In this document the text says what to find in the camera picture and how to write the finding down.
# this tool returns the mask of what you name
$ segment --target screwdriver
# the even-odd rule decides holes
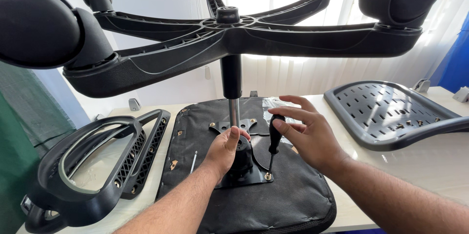
[[[282,138],[282,135],[278,132],[278,130],[272,124],[274,119],[280,119],[280,120],[285,121],[285,117],[281,116],[281,115],[273,115],[272,118],[270,119],[270,126],[269,126],[270,146],[269,146],[269,152],[270,152],[271,156],[270,156],[269,171],[267,172],[267,174],[265,176],[266,180],[270,180],[271,177],[272,177],[273,157],[278,153],[278,144],[280,143],[280,139]]]

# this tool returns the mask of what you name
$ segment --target blue wall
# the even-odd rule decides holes
[[[469,14],[445,59],[448,59],[448,63],[438,86],[453,93],[461,87],[469,87]]]

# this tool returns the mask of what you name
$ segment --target black fabric seat bottom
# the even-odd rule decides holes
[[[250,133],[269,133],[261,97],[240,98],[240,118],[257,120]],[[209,125],[217,121],[229,121],[226,99],[190,105],[178,113],[157,199],[189,175],[196,151],[194,169],[202,163],[217,136]],[[270,137],[252,136],[251,143],[257,161],[268,168]],[[174,160],[177,163],[171,170]],[[197,233],[312,234],[334,222],[337,209],[324,176],[307,165],[291,145],[280,143],[272,174],[273,182],[215,189]]]

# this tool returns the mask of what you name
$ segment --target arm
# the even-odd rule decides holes
[[[195,233],[214,187],[233,164],[240,134],[250,140],[237,127],[218,135],[191,175],[114,233]]]
[[[342,188],[376,224],[388,233],[469,233],[469,209],[415,187],[370,165],[355,161],[337,142],[324,116],[298,96],[281,100],[302,109],[269,109],[304,124],[274,120],[303,160]]]

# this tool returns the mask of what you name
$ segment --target hairy forearm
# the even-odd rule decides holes
[[[161,200],[114,233],[195,233],[217,180],[214,170],[202,163]]]
[[[346,160],[326,174],[388,233],[469,233],[469,209],[370,165]]]

